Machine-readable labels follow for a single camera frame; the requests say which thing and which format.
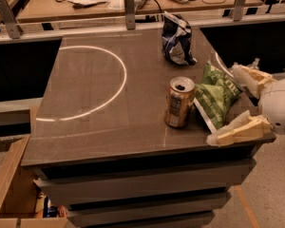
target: gray tabletop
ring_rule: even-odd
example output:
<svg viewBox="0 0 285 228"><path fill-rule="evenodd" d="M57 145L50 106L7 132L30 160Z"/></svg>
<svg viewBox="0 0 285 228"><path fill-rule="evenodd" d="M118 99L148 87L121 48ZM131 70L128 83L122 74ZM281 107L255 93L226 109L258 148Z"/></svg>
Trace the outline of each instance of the gray tabletop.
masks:
<svg viewBox="0 0 285 228"><path fill-rule="evenodd" d="M161 36L158 28L64 38L22 166L213 148L205 142L210 131L196 114L183 129L169 127L163 114L171 78L187 76L200 83L215 51L194 28L191 49L198 63L176 66L163 58ZM227 122L248 108L256 114L240 95Z"/></svg>

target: concrete floor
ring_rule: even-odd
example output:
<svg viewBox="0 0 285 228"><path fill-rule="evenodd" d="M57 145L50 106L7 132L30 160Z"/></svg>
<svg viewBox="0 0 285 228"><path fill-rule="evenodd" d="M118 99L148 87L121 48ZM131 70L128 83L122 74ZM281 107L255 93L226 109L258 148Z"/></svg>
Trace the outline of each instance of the concrete floor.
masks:
<svg viewBox="0 0 285 228"><path fill-rule="evenodd" d="M8 147L0 145L0 164ZM285 228L285 136L263 144L256 167L232 197L202 228Z"/></svg>

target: can label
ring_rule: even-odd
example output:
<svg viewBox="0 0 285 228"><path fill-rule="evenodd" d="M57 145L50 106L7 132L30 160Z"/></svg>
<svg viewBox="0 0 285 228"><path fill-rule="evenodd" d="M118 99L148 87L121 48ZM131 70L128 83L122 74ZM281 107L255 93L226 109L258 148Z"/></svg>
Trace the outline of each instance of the can label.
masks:
<svg viewBox="0 0 285 228"><path fill-rule="evenodd" d="M195 84L186 77L176 77L170 81L167 88L165 122L174 127L184 127L188 124L192 111Z"/></svg>

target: green chip bag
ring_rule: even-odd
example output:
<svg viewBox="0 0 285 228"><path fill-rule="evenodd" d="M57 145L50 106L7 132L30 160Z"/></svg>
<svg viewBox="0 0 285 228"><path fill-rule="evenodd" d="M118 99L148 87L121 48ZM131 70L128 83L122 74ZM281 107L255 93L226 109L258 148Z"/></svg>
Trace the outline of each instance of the green chip bag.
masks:
<svg viewBox="0 0 285 228"><path fill-rule="evenodd" d="M194 103L212 133L223 127L226 114L241 91L229 78L208 62L201 84L196 84Z"/></svg>

